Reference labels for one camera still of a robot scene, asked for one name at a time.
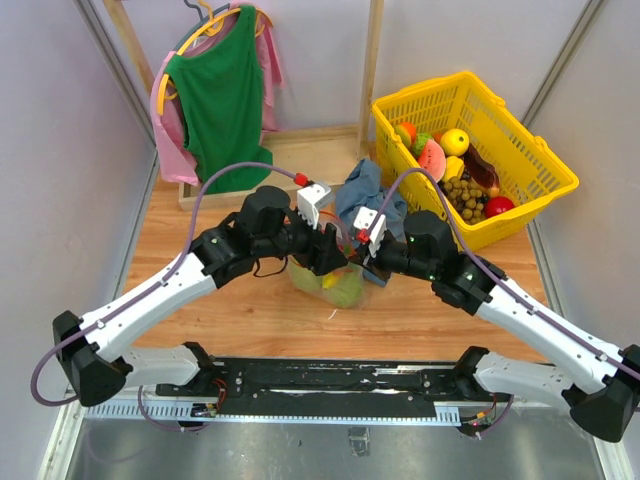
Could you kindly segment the cherry tomato branch toy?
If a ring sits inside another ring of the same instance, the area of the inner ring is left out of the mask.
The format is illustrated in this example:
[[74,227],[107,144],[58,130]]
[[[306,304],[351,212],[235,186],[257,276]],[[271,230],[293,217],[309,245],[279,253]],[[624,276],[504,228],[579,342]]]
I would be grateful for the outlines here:
[[356,250],[349,237],[336,237],[336,241],[339,250],[344,254],[346,258],[350,258],[356,253]]

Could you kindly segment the green cabbage toy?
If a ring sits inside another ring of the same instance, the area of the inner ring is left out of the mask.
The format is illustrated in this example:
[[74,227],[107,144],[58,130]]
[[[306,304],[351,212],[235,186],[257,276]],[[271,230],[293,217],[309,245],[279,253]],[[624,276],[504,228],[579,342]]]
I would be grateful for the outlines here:
[[328,302],[338,308],[352,308],[364,293],[364,282],[359,274],[348,273],[323,283],[323,293]]
[[322,276],[316,276],[312,271],[297,264],[292,264],[288,273],[295,288],[309,294],[322,293]]

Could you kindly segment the yellow banana toy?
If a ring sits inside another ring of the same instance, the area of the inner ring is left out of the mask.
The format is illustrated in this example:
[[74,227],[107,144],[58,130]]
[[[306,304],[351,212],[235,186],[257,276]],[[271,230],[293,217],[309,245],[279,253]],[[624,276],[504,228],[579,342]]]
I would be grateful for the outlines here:
[[339,286],[344,274],[342,272],[331,272],[323,276],[322,288],[331,290]]

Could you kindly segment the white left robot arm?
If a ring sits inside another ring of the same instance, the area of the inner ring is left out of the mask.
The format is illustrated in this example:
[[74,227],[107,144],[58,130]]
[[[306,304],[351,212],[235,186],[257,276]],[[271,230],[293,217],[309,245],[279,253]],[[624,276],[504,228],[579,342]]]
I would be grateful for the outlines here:
[[60,314],[54,338],[64,346],[56,357],[80,404],[92,407],[125,388],[160,384],[207,393],[217,370],[198,343],[136,349],[134,342],[184,305],[251,273],[263,258],[294,257],[315,275],[345,266],[337,227],[319,224],[331,190],[312,184],[296,197],[292,207],[286,192],[262,186],[217,226],[189,235],[185,252],[138,287],[82,316]]

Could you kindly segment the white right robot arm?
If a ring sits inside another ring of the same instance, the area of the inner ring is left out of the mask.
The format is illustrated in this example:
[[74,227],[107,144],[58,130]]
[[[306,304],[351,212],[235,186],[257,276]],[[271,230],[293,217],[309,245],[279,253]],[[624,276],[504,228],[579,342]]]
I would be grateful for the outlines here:
[[354,229],[368,270],[430,282],[443,303],[503,328],[548,361],[471,347],[452,377],[460,397],[474,400],[487,391],[543,403],[600,440],[621,441],[639,409],[638,345],[604,341],[536,301],[492,263],[460,251],[452,229],[431,211],[408,215],[403,228],[405,239],[398,241],[383,214],[359,209]]

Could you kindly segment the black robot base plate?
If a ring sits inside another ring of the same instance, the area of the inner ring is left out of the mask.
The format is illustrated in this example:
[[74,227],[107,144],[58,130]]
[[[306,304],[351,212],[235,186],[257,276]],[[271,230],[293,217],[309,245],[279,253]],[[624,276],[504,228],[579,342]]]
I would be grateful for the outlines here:
[[213,365],[212,383],[198,394],[172,384],[155,393],[204,399],[225,387],[226,415],[357,421],[433,417],[437,402],[508,399],[482,390],[450,362],[219,357]]

